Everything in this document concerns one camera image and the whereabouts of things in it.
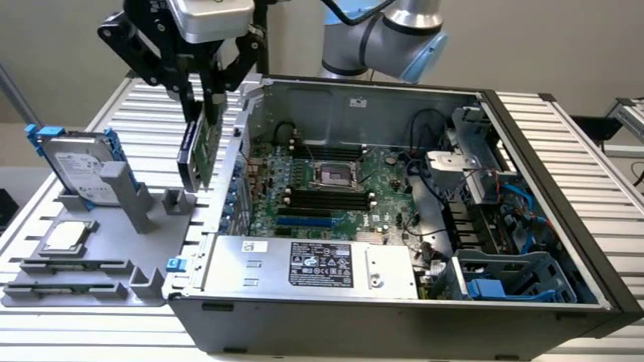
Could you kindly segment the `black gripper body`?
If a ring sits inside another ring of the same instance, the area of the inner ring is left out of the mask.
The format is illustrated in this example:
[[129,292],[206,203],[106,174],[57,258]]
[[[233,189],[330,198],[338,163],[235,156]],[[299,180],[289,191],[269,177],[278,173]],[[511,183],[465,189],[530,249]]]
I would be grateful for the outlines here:
[[182,40],[166,1],[123,0],[122,10],[159,56],[174,57]]

